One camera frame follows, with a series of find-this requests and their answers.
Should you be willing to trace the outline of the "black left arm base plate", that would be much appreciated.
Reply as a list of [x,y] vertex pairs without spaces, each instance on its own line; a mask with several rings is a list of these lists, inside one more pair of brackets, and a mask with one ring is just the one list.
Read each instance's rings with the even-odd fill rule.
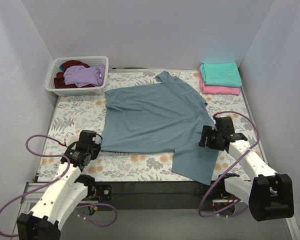
[[87,200],[107,202],[112,199],[112,185],[95,183],[88,187]]

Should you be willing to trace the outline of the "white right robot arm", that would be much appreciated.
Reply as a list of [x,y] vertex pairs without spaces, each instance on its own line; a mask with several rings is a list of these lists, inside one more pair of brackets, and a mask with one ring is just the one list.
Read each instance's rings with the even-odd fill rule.
[[234,165],[240,165],[249,176],[245,181],[239,175],[227,169],[210,186],[204,194],[199,208],[217,186],[244,202],[252,217],[258,221],[286,219],[294,216],[294,198],[292,179],[287,174],[279,174],[253,151],[255,144],[250,145],[243,133],[236,133],[233,120],[222,116],[221,112],[213,115],[214,126],[203,126],[200,147],[225,151],[235,159]]

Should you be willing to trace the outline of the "blue-grey t-shirt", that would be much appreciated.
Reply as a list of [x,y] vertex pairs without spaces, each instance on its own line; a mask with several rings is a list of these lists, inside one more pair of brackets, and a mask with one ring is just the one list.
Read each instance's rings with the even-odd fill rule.
[[172,172],[208,185],[218,151],[200,147],[213,126],[206,100],[188,83],[163,71],[156,83],[105,92],[101,148],[107,152],[173,153]]

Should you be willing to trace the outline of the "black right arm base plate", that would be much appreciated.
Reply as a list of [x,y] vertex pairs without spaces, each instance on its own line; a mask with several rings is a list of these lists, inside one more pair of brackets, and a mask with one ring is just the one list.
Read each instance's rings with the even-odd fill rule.
[[[194,189],[194,194],[202,199],[213,184],[214,181],[211,181],[210,185],[199,183],[198,187]],[[207,200],[225,200],[227,203],[233,203],[237,198],[233,194],[226,192],[224,183],[219,182],[208,194]]]

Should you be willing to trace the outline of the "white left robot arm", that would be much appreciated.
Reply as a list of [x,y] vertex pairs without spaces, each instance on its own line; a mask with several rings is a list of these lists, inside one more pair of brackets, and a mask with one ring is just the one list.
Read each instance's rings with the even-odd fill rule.
[[102,136],[92,130],[82,130],[79,136],[65,137],[65,152],[52,184],[48,185],[38,202],[17,219],[21,240],[58,240],[69,215],[81,200],[94,196],[95,178],[83,174],[84,168],[101,151]]

